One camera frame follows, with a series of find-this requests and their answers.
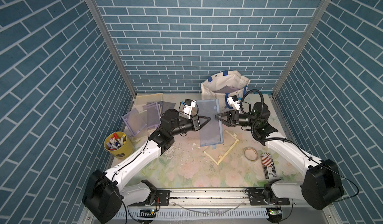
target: table surface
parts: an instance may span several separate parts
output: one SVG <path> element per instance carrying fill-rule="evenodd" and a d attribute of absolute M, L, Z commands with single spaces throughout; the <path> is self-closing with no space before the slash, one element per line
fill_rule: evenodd
<path fill-rule="evenodd" d="M 186 98 L 200 100 L 201 94 L 163 95 L 163 101 L 176 103 L 176 109 L 178 108 L 179 102 L 184 101 Z M 270 98 L 264 95 L 264 100 L 270 110 L 269 123 L 284 135 L 285 133 L 276 116 Z M 250 104 L 254 104 L 260 101 L 260 97 L 259 95 L 249 94 L 246 97 L 246 101 Z M 265 179 L 261 165 L 261 154 L 264 152 L 268 152 L 272 155 L 278 178 L 303 181 L 302 175 L 294 166 L 278 153 L 255 141 L 249 131 L 241 130 L 240 126 L 231 128 L 223 125 L 223 132 L 225 132 L 225 130 L 231 134 L 236 134 L 239 143 L 234 146 L 219 165 L 214 163 L 203 152 L 206 149 L 211 150 L 212 147 L 199 147 L 199 132 L 188 132 L 188 135 L 185 137 L 181 137 L 180 135 L 175 136 L 175 142 L 169 150 L 146 165 L 141 172 L 129 181 L 127 186 L 135 185 L 141 180 L 147 179 L 158 188 L 262 187 L 268 182 L 268 180 Z M 139 142 L 134 142 L 135 149 L 143 145 L 146 140 L 147 139 L 142 139 Z M 226 145 L 228 149 L 232 143 L 229 145 L 218 144 L 217 147 L 219 145 Z M 249 146 L 257 150 L 259 158 L 255 162 L 248 161 L 243 155 L 244 148 Z M 112 166 L 121 161 L 121 159 L 115 158 Z"/>

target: metal frame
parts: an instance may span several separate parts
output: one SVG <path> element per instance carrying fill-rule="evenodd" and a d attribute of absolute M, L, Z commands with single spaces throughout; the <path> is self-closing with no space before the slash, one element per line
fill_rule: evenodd
<path fill-rule="evenodd" d="M 228 209 L 236 207 L 238 211 L 270 207 L 265 205 L 251 206 L 248 196 L 244 193 L 244 188 L 169 188 L 166 190 L 170 190 L 171 194 L 169 206 L 161 206 L 161 210 L 163 211 L 170 210 L 176 212 L 180 210 L 180 206 L 194 210 Z M 301 200 L 295 200 L 291 205 L 294 205 L 295 210 L 300 207 L 310 207 L 307 202 Z M 282 208 L 290 209 L 291 205 L 282 205 Z M 129 207 L 131 214 L 141 208 L 142 207 Z M 325 214 L 324 218 L 328 224 L 342 223 L 332 204 L 325 207 L 323 213 Z M 93 214 L 85 208 L 79 220 L 79 224 L 90 224 L 93 219 Z M 113 219 L 124 219 L 124 217 L 119 216 Z"/>
<path fill-rule="evenodd" d="M 87 4 L 87 6 L 90 10 L 90 13 L 92 14 L 92 16 L 93 16 L 93 18 L 97 24 L 97 27 L 100 30 L 101 35 L 103 36 L 105 43 L 107 44 L 109 51 L 112 54 L 113 59 L 115 60 L 116 65 L 117 65 L 128 89 L 132 93 L 133 98 L 136 97 L 137 92 L 134 89 L 132 82 L 130 81 L 130 78 L 129 78 L 127 71 L 125 69 L 124 63 L 122 62 L 122 59 L 121 59 L 120 55 L 118 54 L 115 43 L 113 42 L 112 37 L 110 36 L 110 33 L 109 33 L 108 28 L 107 28 L 107 26 L 106 26 L 106 24 L 102 18 L 100 11 L 98 10 L 98 6 L 96 4 L 96 1 L 95 0 L 85 0 L 85 3 Z"/>
<path fill-rule="evenodd" d="M 139 211 L 147 208 L 129 208 L 129 212 L 133 218 L 137 218 Z M 225 209 L 206 209 L 206 208 L 193 208 L 184 209 L 177 207 L 174 209 L 161 208 L 155 218 L 141 217 L 140 220 L 149 221 L 167 221 L 170 223 L 183 223 L 185 221 L 202 221 L 206 219 L 218 219 L 225 221 L 225 219 L 266 219 L 267 209 L 262 207 L 251 207 L 244 209 L 237 209 L 236 207 L 230 207 Z M 125 210 L 120 209 L 119 212 L 112 218 L 112 220 L 125 221 Z"/>
<path fill-rule="evenodd" d="M 302 35 L 302 38 L 298 41 L 298 44 L 296 45 L 295 50 L 293 51 L 289 61 L 286 64 L 285 69 L 281 73 L 280 78 L 278 79 L 276 85 L 274 86 L 272 90 L 272 95 L 276 96 L 279 90 L 281 89 L 283 83 L 285 82 L 288 74 L 290 73 L 291 69 L 294 67 L 295 62 L 297 61 L 299 55 L 302 53 L 303 48 L 305 47 L 307 41 L 310 39 L 311 34 L 314 32 L 315 27 L 318 25 L 320 19 L 322 18 L 325 10 L 329 6 L 331 0 L 321 0 L 318 8 L 314 11 L 314 14 L 307 25 L 306 29 L 304 30 L 304 33 Z"/>

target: brick wall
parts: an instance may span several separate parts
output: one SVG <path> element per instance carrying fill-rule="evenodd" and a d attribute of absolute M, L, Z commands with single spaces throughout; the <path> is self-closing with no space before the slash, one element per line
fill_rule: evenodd
<path fill-rule="evenodd" d="M 383 218 L 382 19 L 383 0 L 332 0 L 277 95 L 302 148 L 359 186 L 334 204 L 343 223 Z"/>
<path fill-rule="evenodd" d="M 0 0 L 0 223 L 72 223 L 131 95 L 83 0 Z"/>
<path fill-rule="evenodd" d="M 224 70 L 270 93 L 320 0 L 96 0 L 139 92 L 201 92 Z"/>

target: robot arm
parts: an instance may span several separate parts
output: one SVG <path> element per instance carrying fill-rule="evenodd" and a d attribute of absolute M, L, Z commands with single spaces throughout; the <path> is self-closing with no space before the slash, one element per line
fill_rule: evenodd
<path fill-rule="evenodd" d="M 268 106 L 261 102 L 255 103 L 248 114 L 231 110 L 216 115 L 216 119 L 229 127 L 251 126 L 254 139 L 276 151 L 304 176 L 303 182 L 286 182 L 279 179 L 270 181 L 264 187 L 265 200 L 275 203 L 278 198 L 301 199 L 306 200 L 315 209 L 322 210 L 342 197 L 344 190 L 340 176 L 336 174 L 339 172 L 336 163 L 329 159 L 323 161 L 288 142 L 268 123 L 269 116 Z"/>
<path fill-rule="evenodd" d="M 142 168 L 168 150 L 174 143 L 175 135 L 198 131 L 209 121 L 210 117 L 191 116 L 186 119 L 179 116 L 175 109 L 167 110 L 161 117 L 160 126 L 149 136 L 145 145 L 115 167 L 103 173 L 96 170 L 90 175 L 82 202 L 101 223 L 114 217 L 121 201 L 125 205 L 136 202 L 152 204 L 156 187 L 150 182 L 143 180 L 134 186 L 125 185 Z"/>

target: metal corner post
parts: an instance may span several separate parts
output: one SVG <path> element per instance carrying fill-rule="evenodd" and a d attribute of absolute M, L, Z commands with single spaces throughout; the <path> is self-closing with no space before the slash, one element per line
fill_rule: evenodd
<path fill-rule="evenodd" d="M 310 39 L 311 34 L 314 32 L 315 27 L 318 25 L 320 19 L 322 18 L 324 12 L 326 11 L 327 7 L 329 6 L 331 0 L 321 0 L 318 8 L 314 11 L 313 17 L 311 18 L 309 24 L 307 25 L 306 29 L 304 30 L 304 33 L 299 40 L 298 44 L 296 45 L 295 50 L 293 51 L 289 61 L 286 64 L 285 69 L 281 73 L 280 78 L 278 79 L 275 87 L 272 90 L 272 95 L 275 97 L 279 90 L 281 89 L 283 83 L 285 82 L 288 74 L 290 73 L 291 69 L 294 67 L 296 60 L 298 59 L 299 55 L 302 53 L 303 48 L 305 47 L 307 41 Z"/>
<path fill-rule="evenodd" d="M 84 0 L 84 1 L 90 10 L 90 13 L 93 16 L 93 18 L 97 24 L 97 27 L 100 30 L 101 35 L 103 36 L 105 43 L 107 44 L 109 51 L 112 54 L 113 59 L 115 60 L 117 67 L 118 67 L 122 77 L 124 78 L 124 81 L 125 81 L 128 89 L 132 93 L 133 98 L 135 98 L 137 92 L 135 91 L 134 86 L 133 86 L 132 82 L 130 81 L 130 78 L 126 72 L 124 63 L 122 62 L 122 59 L 121 59 L 120 55 L 118 54 L 117 48 L 116 48 L 116 46 L 112 40 L 112 37 L 110 36 L 108 28 L 107 28 L 107 26 L 106 26 L 106 24 L 105 24 L 105 22 L 101 16 L 100 11 L 98 10 L 98 6 L 96 4 L 96 1 L 95 0 Z"/>

